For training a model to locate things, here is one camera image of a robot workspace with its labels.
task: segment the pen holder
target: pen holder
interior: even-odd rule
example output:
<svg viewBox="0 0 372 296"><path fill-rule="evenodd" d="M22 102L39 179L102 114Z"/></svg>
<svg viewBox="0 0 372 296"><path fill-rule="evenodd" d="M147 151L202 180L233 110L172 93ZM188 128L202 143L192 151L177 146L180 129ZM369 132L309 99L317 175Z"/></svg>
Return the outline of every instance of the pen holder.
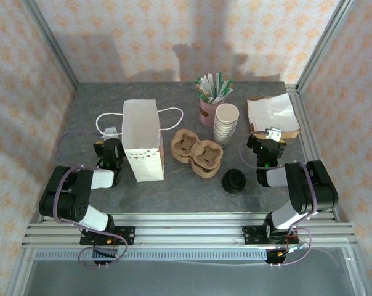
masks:
<svg viewBox="0 0 372 296"><path fill-rule="evenodd" d="M224 103L224 100L220 102L219 104L211 105L205 103L200 98L200 115L198 118L200 119L200 122L205 126L213 126L213 123L215 121L215 113L218 106L222 105Z"/></svg>

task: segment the white rope handle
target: white rope handle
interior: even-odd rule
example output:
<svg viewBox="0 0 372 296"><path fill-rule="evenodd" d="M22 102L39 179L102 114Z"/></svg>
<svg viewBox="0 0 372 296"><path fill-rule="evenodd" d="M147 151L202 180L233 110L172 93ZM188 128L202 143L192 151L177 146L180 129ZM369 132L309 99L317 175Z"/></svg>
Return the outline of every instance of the white rope handle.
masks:
<svg viewBox="0 0 372 296"><path fill-rule="evenodd" d="M101 115L99 115L97 117L97 119L95 120L95 127L97 128L97 131L100 132L100 134L102 134L103 136L120 136L122 133L118 133L118 134L106 134L104 133L103 131L101 131L101 129L99 128L99 119L100 117L103 117L103 116L106 116L106 115L117 115L117 116L122 116L123 117L123 114L121 113L103 113Z"/></svg>
<svg viewBox="0 0 372 296"><path fill-rule="evenodd" d="M160 128L159 131L171 130L171 129L175 128L182 121L182 119L184 119L184 112L182 111L182 109L177 108L177 107L170 107L170 108L167 108L167 109L159 110L159 111L157 111L157 113L160 113L162 111L171 110L171 109L176 109L176 110L180 111L180 113L181 113L180 120L175 125L173 125L172 127L170 127L170 128Z"/></svg>

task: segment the black round object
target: black round object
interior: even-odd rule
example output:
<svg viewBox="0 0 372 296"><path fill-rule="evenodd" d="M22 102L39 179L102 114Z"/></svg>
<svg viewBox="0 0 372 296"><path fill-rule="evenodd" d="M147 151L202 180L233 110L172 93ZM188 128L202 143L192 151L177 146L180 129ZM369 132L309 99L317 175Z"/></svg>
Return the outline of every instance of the black round object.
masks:
<svg viewBox="0 0 372 296"><path fill-rule="evenodd" d="M229 170L222 179L223 189L228 193L236 194L242 191L246 185L245 175L236 168Z"/></svg>

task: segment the patterned wall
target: patterned wall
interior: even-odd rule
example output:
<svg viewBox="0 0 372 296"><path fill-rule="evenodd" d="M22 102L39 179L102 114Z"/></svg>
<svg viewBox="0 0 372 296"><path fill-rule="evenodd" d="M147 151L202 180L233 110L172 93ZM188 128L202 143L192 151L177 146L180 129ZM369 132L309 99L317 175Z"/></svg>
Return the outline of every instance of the patterned wall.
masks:
<svg viewBox="0 0 372 296"><path fill-rule="evenodd" d="M38 0L79 81L296 83L339 0Z"/></svg>
<svg viewBox="0 0 372 296"><path fill-rule="evenodd" d="M372 278L372 0L355 2L303 99Z"/></svg>
<svg viewBox="0 0 372 296"><path fill-rule="evenodd" d="M0 1L0 295L73 95L22 2Z"/></svg>

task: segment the gray countertop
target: gray countertop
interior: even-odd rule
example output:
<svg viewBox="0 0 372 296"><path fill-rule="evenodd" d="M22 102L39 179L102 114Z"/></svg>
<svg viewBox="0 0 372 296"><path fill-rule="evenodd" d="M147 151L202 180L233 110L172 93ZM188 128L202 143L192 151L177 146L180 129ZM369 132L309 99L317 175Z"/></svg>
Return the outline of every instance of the gray countertop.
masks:
<svg viewBox="0 0 372 296"><path fill-rule="evenodd" d="M171 155L170 142L178 129L187 128L202 139L213 140L213 130L198 120L199 101L194 83L81 83L70 112L65 131L95 130L95 119L106 112L123 111L127 99L156 99L158 109L178 107L184 111L184 119L175 129L163 131L165 166L164 181L138 183L126 158L121 182L115 188L96 189L91 192L90 204L107 213L134 212L270 212L288 201L285 187L263 188L256 180L256 172L243 164L238 155L240 141L248 137L246 99L256 96L276 96L286 92L281 82L242 82L234 84L234 92L227 102L240 110L240 119L231 141L224 147L222 165L211 179L195 174L189 164L183 164ZM160 114L161 126L177 122L179 112L171 110ZM103 117L101 127L115 126L121 131L121 118ZM78 133L62 142L64 159L57 163L71 165L83 163L95 165L93 143L98 136ZM256 154L245 148L246 159L255 164ZM304 161L299 138L288 144L280 163ZM246 176L246 187L237 195L222 189L221 179L231 168L241 170Z"/></svg>

